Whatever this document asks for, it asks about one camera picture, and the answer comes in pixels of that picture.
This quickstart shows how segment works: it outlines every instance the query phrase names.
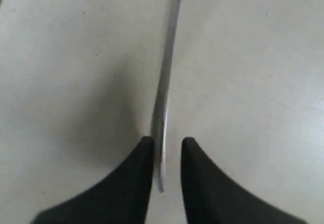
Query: white floor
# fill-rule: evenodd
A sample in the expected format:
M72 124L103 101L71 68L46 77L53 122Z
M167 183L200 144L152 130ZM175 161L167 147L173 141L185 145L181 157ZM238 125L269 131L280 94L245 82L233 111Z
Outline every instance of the white floor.
M106 176L149 134L168 0L3 0L0 216L28 223ZM147 223L185 223L180 144L323 223L324 0L182 0L167 186Z

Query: floor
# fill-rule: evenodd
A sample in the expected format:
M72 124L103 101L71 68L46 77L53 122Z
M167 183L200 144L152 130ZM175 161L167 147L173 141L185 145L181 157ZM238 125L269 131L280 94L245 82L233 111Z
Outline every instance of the floor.
M180 144L309 223L324 212L324 0L182 0L166 191L147 223L185 223ZM149 134L168 0L2 0L0 216L28 223Z

